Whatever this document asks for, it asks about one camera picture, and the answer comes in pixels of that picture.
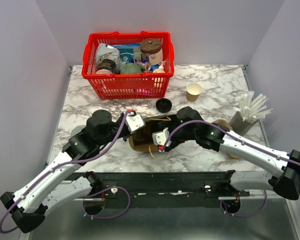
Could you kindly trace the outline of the red plastic shopping basket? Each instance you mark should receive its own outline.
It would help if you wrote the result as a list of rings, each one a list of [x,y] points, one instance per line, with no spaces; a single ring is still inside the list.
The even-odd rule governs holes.
[[[100,44],[136,44],[147,38],[161,40],[164,73],[97,74],[96,52]],[[174,76],[174,46],[166,31],[141,31],[140,33],[95,32],[88,37],[83,53],[82,77],[90,83],[101,100],[110,99],[160,99],[166,94],[170,78]]]

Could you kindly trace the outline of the green kraft paper bag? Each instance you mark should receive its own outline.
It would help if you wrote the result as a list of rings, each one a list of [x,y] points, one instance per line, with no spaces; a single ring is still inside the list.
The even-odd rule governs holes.
[[[146,117],[144,119],[145,127],[137,130],[128,138],[130,147],[136,152],[150,153],[151,157],[155,160],[164,160],[167,155],[161,154],[161,157],[154,156],[154,152],[159,152],[159,150],[153,143],[152,133],[168,128],[172,124],[172,120],[176,120],[175,114]]]

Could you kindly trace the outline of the grey cylinder under left arm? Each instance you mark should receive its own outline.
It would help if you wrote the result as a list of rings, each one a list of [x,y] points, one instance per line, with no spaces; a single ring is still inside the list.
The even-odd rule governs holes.
[[[70,133],[70,137],[73,137],[75,135],[77,135],[78,133],[80,133],[82,131],[82,129],[85,128],[85,125],[78,125],[76,126]]]

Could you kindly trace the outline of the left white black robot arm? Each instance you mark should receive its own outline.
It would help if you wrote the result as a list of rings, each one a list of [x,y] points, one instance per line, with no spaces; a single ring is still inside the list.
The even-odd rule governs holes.
[[[133,109],[122,113],[117,121],[112,120],[107,110],[95,111],[82,130],[68,140],[56,158],[32,181],[0,197],[7,209],[0,220],[0,233],[9,233],[3,229],[7,216],[11,216],[16,229],[26,234],[36,229],[60,204],[78,197],[97,197],[101,185],[90,173],[68,185],[61,183],[86,163],[102,157],[119,138],[127,140],[144,126],[143,118]]]

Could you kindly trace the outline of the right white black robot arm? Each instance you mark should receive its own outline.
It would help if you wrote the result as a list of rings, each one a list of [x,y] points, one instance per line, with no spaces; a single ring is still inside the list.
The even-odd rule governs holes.
[[[220,183],[220,191],[231,196],[243,190],[270,190],[288,199],[300,197],[300,151],[275,150],[255,143],[226,127],[204,121],[197,110],[180,109],[163,129],[159,149],[168,152],[186,141],[207,150],[231,154],[263,169],[261,173],[235,172]]]

